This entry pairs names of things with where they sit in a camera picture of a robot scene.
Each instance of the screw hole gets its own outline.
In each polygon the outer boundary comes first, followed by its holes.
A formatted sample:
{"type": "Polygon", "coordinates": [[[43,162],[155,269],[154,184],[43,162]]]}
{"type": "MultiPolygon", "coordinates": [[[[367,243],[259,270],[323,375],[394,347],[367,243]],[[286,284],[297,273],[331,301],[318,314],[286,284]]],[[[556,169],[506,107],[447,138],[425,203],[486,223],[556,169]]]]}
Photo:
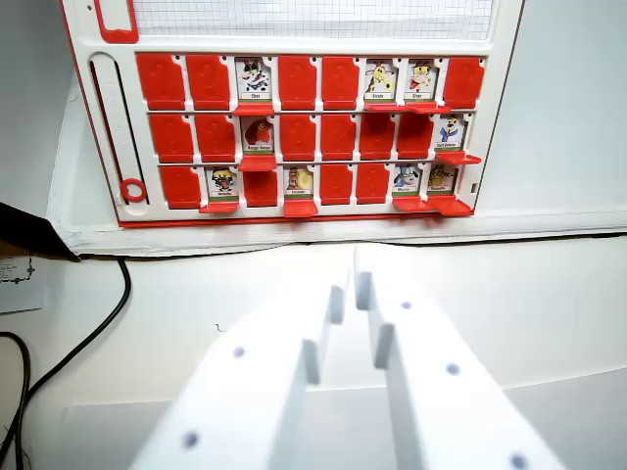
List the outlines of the screw hole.
{"type": "Polygon", "coordinates": [[[451,363],[447,365],[447,372],[449,372],[451,375],[459,375],[461,369],[457,364],[451,363]]]}
{"type": "Polygon", "coordinates": [[[198,444],[198,434],[193,431],[190,431],[185,436],[183,436],[183,447],[192,448],[196,444],[198,444]]]}
{"type": "Polygon", "coordinates": [[[511,458],[513,468],[527,468],[527,460],[522,455],[513,455],[511,458]]]}

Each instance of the red plastic border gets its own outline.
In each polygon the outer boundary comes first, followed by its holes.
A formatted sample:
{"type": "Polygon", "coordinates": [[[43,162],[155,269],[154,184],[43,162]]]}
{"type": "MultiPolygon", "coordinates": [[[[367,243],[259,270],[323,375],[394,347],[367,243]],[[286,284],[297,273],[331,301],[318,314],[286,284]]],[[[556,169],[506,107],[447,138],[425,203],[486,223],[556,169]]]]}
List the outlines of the red plastic border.
{"type": "Polygon", "coordinates": [[[100,10],[100,0],[94,0],[100,35],[105,42],[110,44],[134,44],[139,40],[139,29],[137,29],[133,0],[126,0],[126,2],[128,6],[128,17],[130,18],[130,29],[106,29],[105,21],[102,18],[102,11],[100,10]]]}

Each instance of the printed label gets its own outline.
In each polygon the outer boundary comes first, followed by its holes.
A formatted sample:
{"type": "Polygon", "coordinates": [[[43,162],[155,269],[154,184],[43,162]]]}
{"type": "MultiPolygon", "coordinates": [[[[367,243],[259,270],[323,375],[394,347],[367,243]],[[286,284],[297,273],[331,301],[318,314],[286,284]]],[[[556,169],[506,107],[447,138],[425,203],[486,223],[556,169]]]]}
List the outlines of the printed label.
{"type": "Polygon", "coordinates": [[[392,196],[417,196],[422,171],[417,164],[402,164],[394,168],[392,196]]]}
{"type": "Polygon", "coordinates": [[[215,167],[207,169],[210,201],[237,201],[237,172],[230,168],[215,167]]]}
{"type": "Polygon", "coordinates": [[[235,59],[237,91],[242,101],[270,101],[270,68],[261,57],[243,57],[235,59]]]}
{"type": "Polygon", "coordinates": [[[397,69],[390,61],[368,61],[365,64],[366,101],[393,101],[396,91],[397,69]]]}
{"type": "Polygon", "coordinates": [[[429,173],[427,194],[453,194],[458,169],[451,164],[435,164],[429,173]]]}
{"type": "Polygon", "coordinates": [[[436,150],[461,150],[466,121],[454,115],[440,116],[436,150]]]}
{"type": "Polygon", "coordinates": [[[410,61],[405,83],[405,101],[431,101],[438,77],[433,61],[410,61]]]}
{"type": "Polygon", "coordinates": [[[283,186],[285,199],[311,199],[314,197],[314,174],[303,166],[284,168],[283,186]]]}
{"type": "Polygon", "coordinates": [[[242,116],[242,150],[245,154],[272,154],[274,152],[274,131],[272,124],[259,116],[242,116]]]}

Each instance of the red flipped-down tab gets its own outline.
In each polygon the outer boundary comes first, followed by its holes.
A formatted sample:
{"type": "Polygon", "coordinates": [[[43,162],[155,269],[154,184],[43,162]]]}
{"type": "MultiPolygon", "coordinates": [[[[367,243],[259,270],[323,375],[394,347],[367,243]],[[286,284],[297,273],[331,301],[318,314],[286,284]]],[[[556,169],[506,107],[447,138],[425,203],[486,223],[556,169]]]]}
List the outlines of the red flipped-down tab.
{"type": "Polygon", "coordinates": [[[311,199],[287,199],[283,213],[286,217],[313,217],[317,214],[317,206],[311,199]]]}

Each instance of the red slot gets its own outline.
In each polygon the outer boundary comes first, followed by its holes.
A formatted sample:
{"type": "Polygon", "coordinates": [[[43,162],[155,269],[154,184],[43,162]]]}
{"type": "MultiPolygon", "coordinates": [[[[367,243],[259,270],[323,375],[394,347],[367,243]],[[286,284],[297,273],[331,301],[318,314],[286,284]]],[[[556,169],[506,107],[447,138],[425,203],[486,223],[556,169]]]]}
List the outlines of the red slot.
{"type": "Polygon", "coordinates": [[[472,109],[477,105],[483,72],[478,57],[453,57],[449,60],[444,103],[456,109],[472,109]]]}
{"type": "Polygon", "coordinates": [[[235,162],[235,128],[225,115],[196,115],[203,162],[235,162]]]}
{"type": "Polygon", "coordinates": [[[181,115],[150,115],[155,151],[162,164],[191,164],[194,161],[192,127],[181,115]]]}
{"type": "Polygon", "coordinates": [[[426,159],[429,157],[432,135],[433,121],[429,115],[403,114],[397,142],[399,159],[426,159]]]}
{"type": "Polygon", "coordinates": [[[322,101],[326,110],[353,110],[359,87],[360,68],[352,57],[322,59],[322,101]]]}
{"type": "Polygon", "coordinates": [[[320,150],[323,160],[352,160],[357,124],[351,115],[322,115],[320,150]]]}
{"type": "Polygon", "coordinates": [[[278,81],[283,110],[315,109],[315,67],[307,56],[280,56],[278,81]]]}
{"type": "Polygon", "coordinates": [[[100,9],[100,0],[95,0],[96,18],[98,19],[98,27],[100,35],[105,42],[109,44],[134,44],[139,40],[139,30],[137,29],[137,21],[135,20],[135,7],[133,0],[126,0],[128,5],[128,20],[130,21],[130,29],[107,29],[105,21],[102,17],[100,9]]]}
{"type": "Polygon", "coordinates": [[[141,89],[149,110],[184,110],[183,72],[170,54],[137,54],[141,89]]]}
{"type": "Polygon", "coordinates": [[[198,209],[200,181],[189,166],[161,166],[161,179],[170,209],[198,209]]]}
{"type": "Polygon", "coordinates": [[[286,162],[314,160],[315,122],[309,115],[281,116],[281,151],[286,162]]]}
{"type": "Polygon", "coordinates": [[[395,123],[390,115],[365,113],[362,115],[360,152],[362,160],[389,160],[394,145],[395,123]]]}
{"type": "Polygon", "coordinates": [[[244,175],[244,195],[249,208],[276,206],[278,187],[276,171],[253,171],[244,175]]]}
{"type": "Polygon", "coordinates": [[[390,171],[385,164],[360,164],[357,171],[357,204],[383,204],[390,171]]]}
{"type": "Polygon", "coordinates": [[[349,204],[353,191],[353,172],[347,164],[320,167],[320,199],[323,206],[349,204]]]}
{"type": "Polygon", "coordinates": [[[219,56],[192,54],[187,56],[189,90],[196,110],[228,110],[230,89],[228,67],[219,56]]]}

